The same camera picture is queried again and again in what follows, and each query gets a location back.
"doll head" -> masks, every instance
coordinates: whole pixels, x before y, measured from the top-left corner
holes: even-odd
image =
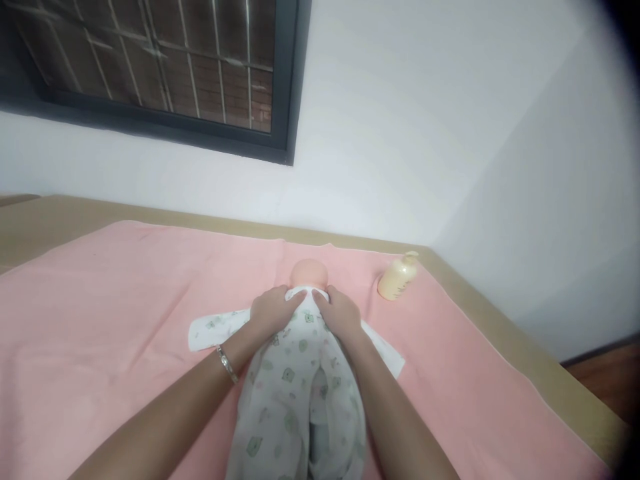
[[[326,290],[329,283],[327,268],[318,260],[300,260],[291,270],[291,288],[303,285]]]

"hand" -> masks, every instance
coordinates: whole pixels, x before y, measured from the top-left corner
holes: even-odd
[[[318,290],[313,291],[313,299],[320,309],[331,332],[342,341],[363,333],[360,326],[360,309],[348,296],[333,285],[327,287],[329,301]]]
[[[307,291],[296,293],[290,300],[285,300],[286,285],[267,290],[251,304],[250,323],[258,324],[265,329],[266,335],[274,335],[287,326],[293,312],[307,296]]]

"wooden floor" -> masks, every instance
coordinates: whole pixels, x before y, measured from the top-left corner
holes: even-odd
[[[640,401],[640,344],[618,347],[567,370],[622,420],[632,420]]]

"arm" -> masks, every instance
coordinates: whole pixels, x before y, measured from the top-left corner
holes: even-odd
[[[285,286],[254,300],[251,319],[222,348],[236,373],[289,322],[306,292],[285,301]],[[233,382],[216,351],[186,372],[110,436],[69,480],[168,478]]]
[[[451,462],[360,327],[360,311],[329,286],[313,298],[353,364],[367,422],[388,479],[457,479]]]

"window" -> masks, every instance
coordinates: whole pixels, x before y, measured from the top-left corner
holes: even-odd
[[[0,0],[4,109],[292,164],[309,0]]]

